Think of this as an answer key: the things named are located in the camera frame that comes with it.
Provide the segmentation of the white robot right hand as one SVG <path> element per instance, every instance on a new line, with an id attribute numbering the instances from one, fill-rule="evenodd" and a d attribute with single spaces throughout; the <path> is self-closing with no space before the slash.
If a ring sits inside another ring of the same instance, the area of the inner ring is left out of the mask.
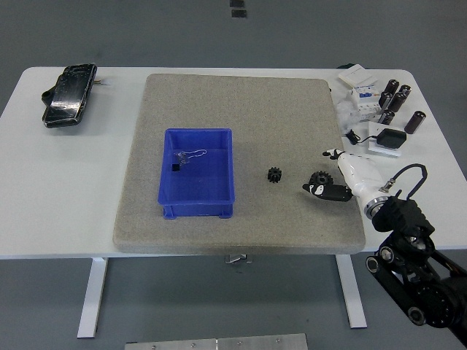
<path id="1" fill-rule="evenodd" d="M 323 200 L 338 202 L 347 202 L 355 196 L 367 207 L 388 199 L 388 194 L 381 191 L 382 175 L 372 160 L 340 149 L 329 149 L 323 156 L 337 161 L 346 184 L 334 184 L 330 174 L 316 171 L 310 180 L 302 185 L 308 193 Z"/>

